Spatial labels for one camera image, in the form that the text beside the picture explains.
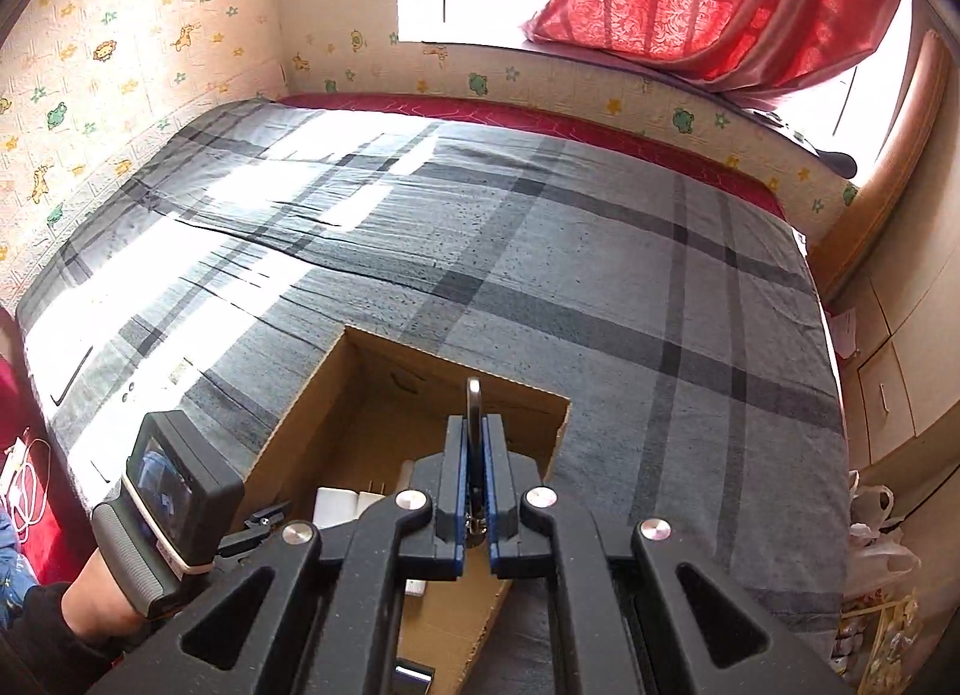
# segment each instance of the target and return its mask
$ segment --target triangular cutout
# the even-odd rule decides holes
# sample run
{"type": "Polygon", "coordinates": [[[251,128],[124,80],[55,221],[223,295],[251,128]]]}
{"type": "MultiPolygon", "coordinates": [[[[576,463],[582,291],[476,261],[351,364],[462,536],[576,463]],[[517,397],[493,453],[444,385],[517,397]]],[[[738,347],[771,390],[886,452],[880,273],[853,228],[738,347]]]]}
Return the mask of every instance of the triangular cutout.
{"type": "Polygon", "coordinates": [[[767,648],[766,634],[700,571],[692,565],[680,564],[677,579],[683,586],[714,665],[729,668],[767,648]]]}
{"type": "Polygon", "coordinates": [[[253,573],[184,636],[184,653],[222,671],[232,670],[273,582],[270,568],[253,573]]]}

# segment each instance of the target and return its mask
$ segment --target paper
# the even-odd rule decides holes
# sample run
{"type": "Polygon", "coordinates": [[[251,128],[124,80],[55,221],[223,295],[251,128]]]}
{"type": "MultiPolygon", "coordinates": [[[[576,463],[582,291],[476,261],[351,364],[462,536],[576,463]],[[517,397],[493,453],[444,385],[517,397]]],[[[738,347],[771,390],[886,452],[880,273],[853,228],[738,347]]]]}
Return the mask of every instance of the paper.
{"type": "Polygon", "coordinates": [[[840,359],[850,359],[856,351],[856,308],[832,316],[829,327],[833,350],[840,359]]]}

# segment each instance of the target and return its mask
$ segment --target wallpaper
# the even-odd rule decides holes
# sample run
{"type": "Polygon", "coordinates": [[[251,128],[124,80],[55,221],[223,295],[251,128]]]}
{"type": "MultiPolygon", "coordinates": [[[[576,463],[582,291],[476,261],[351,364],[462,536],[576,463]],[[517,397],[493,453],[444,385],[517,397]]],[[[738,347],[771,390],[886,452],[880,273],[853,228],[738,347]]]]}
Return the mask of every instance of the wallpaper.
{"type": "Polygon", "coordinates": [[[285,93],[277,0],[32,0],[0,49],[0,302],[208,108],[285,93]]]}
{"type": "MultiPolygon", "coordinates": [[[[488,5],[470,10],[477,30],[488,5]]],[[[708,98],[622,70],[515,49],[403,41],[397,0],[280,0],[291,92],[443,94],[587,118],[696,151],[762,180],[810,242],[856,196],[794,142],[708,98]]]]}

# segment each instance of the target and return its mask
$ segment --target blue fabric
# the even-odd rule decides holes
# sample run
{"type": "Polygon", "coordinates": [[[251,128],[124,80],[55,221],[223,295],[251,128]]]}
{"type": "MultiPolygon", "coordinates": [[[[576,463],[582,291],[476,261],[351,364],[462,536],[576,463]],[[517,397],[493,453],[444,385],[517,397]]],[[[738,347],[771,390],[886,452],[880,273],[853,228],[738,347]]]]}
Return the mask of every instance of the blue fabric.
{"type": "Polygon", "coordinates": [[[13,522],[0,506],[0,628],[10,626],[32,586],[37,586],[37,577],[26,556],[20,554],[13,522]]]}

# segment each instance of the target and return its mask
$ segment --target cardboard box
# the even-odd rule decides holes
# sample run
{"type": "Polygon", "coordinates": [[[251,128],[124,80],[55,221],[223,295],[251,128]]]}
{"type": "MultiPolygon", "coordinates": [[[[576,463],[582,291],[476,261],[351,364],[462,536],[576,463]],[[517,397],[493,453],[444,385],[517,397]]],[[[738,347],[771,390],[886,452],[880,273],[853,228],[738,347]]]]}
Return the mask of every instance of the cardboard box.
{"type": "MultiPolygon", "coordinates": [[[[567,399],[345,327],[257,457],[237,518],[290,500],[293,517],[309,519],[321,486],[392,493],[403,460],[443,451],[470,376],[480,378],[485,412],[502,415],[508,447],[549,476],[567,399]]],[[[406,599],[400,655],[437,669],[432,695],[460,689],[508,586],[491,575],[484,546],[467,552],[462,579],[406,599]]]]}

